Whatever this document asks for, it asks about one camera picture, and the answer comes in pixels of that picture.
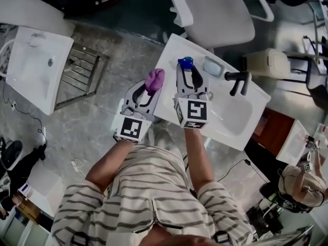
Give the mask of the white desk with metal legs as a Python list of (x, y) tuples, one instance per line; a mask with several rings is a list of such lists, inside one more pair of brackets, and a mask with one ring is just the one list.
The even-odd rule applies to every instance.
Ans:
[(314, 25), (314, 39), (304, 36), (310, 41), (313, 60), (317, 67), (322, 65), (322, 74), (328, 75), (328, 0), (308, 0), (306, 4), (312, 12), (313, 19), (304, 23)]

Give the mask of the beige trash bin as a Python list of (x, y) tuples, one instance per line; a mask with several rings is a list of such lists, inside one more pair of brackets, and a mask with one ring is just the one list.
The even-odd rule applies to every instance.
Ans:
[(255, 76), (287, 79), (291, 73), (288, 57), (277, 49), (248, 53), (242, 59), (245, 70)]

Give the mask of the metal floor grate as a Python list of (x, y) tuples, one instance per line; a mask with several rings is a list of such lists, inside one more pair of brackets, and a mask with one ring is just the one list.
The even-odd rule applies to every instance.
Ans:
[(61, 75), (54, 110), (96, 95), (110, 57), (74, 43)]

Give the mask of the large white ceramic sink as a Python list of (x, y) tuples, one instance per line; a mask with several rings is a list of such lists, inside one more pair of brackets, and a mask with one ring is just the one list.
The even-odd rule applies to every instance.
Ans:
[[(226, 63), (208, 50), (171, 34), (156, 67), (165, 70), (165, 82), (159, 96), (154, 115), (178, 125), (178, 117), (174, 109), (173, 98), (176, 89), (176, 65), (179, 58), (190, 56), (195, 60), (198, 70), (202, 70), (205, 57), (221, 64), (223, 72), (237, 72), (233, 66)], [(245, 96), (237, 92), (230, 95), (234, 81), (225, 80), (224, 76), (216, 78), (207, 75), (212, 106), (209, 112), (209, 123), (201, 130), (203, 136), (242, 151), (251, 138), (261, 116), (271, 97), (254, 82), (250, 82)]]

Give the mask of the white table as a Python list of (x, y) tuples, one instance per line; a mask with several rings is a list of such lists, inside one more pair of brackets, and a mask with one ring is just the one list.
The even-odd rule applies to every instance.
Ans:
[(62, 178), (38, 161), (19, 191), (26, 199), (53, 218), (62, 201), (65, 189)]

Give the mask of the translucent grey soap dish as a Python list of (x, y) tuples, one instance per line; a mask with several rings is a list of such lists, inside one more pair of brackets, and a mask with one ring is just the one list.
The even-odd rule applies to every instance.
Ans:
[(220, 78), (225, 70), (224, 65), (208, 56), (204, 57), (202, 67), (205, 72), (217, 78)]

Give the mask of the black faucet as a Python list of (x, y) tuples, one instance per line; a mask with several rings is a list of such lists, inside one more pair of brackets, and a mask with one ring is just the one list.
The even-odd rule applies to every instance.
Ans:
[(226, 81), (234, 81), (235, 84), (230, 91), (231, 96), (235, 96), (237, 90), (239, 88), (240, 82), (243, 82), (243, 86), (241, 88), (240, 94), (246, 96), (249, 84), (252, 79), (252, 75), (250, 72), (243, 71), (243, 72), (226, 72), (224, 74), (224, 78)]

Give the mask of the person's left forearm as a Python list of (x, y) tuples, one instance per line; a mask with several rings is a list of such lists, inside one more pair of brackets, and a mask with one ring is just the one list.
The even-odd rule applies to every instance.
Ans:
[(119, 140), (88, 172), (85, 180), (101, 192), (111, 184), (119, 168), (133, 149), (134, 143)]

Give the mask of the purple cloth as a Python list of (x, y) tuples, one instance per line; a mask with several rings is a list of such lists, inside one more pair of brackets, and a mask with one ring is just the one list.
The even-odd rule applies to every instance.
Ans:
[(155, 94), (163, 86), (165, 80), (165, 71), (164, 69), (154, 69), (149, 72), (145, 78), (145, 90), (149, 96)]

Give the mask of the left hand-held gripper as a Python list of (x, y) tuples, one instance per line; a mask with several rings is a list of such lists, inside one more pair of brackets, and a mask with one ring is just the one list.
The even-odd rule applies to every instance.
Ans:
[(153, 112), (156, 108), (161, 89), (148, 94), (144, 80), (139, 81), (125, 94), (124, 104), (118, 116), (117, 128), (113, 137), (140, 144), (154, 121)]

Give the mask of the striped beige shirt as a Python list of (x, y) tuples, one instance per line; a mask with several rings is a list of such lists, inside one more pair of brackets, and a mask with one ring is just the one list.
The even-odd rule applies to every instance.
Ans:
[(54, 242), (70, 246), (84, 232), (94, 246), (225, 246), (211, 237), (228, 233), (231, 246), (246, 246), (253, 231), (226, 188), (215, 181), (193, 188), (168, 132), (155, 144), (137, 145), (104, 192), (84, 180), (67, 187), (51, 229)]

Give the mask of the white sink with metal drain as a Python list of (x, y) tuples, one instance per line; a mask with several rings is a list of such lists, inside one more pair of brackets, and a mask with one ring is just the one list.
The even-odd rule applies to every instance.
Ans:
[(10, 54), (7, 84), (44, 114), (51, 115), (73, 42), (67, 36), (19, 27)]

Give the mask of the black dining chair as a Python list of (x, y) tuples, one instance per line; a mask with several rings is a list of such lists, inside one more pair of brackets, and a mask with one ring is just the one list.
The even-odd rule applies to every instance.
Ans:
[(287, 79), (292, 83), (304, 84), (309, 92), (307, 95), (311, 97), (315, 105), (328, 113), (328, 39), (321, 38), (316, 42), (308, 36), (303, 36), (310, 42), (314, 55), (306, 53), (292, 53), (288, 56), (291, 60), (300, 60), (307, 63), (306, 70), (292, 68), (294, 74), (304, 74), (305, 80)]

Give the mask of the white office chair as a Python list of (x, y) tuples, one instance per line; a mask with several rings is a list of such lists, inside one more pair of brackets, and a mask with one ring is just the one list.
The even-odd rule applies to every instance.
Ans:
[(254, 19), (274, 20), (266, 0), (258, 0), (265, 16), (251, 14), (244, 0), (171, 0), (174, 24), (184, 37), (205, 49), (248, 43), (255, 37)]

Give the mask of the small white sink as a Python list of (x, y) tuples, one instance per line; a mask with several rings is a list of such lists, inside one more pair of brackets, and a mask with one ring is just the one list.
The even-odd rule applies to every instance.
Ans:
[(305, 151), (307, 130), (299, 120), (294, 123), (276, 159), (295, 166)]

